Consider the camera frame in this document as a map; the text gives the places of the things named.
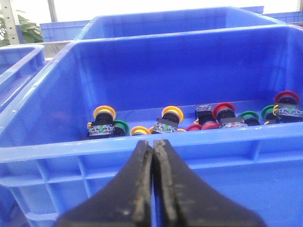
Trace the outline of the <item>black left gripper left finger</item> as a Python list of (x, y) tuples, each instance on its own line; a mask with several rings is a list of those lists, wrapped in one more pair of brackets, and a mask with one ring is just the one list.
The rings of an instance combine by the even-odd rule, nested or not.
[(92, 197), (61, 214), (56, 227), (150, 227), (153, 150), (137, 143), (116, 176)]

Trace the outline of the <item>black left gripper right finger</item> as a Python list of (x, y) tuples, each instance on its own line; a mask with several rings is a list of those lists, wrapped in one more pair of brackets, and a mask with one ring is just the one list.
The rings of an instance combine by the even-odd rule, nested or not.
[(265, 227), (256, 212), (202, 180), (168, 140), (156, 140), (154, 185), (160, 227)]

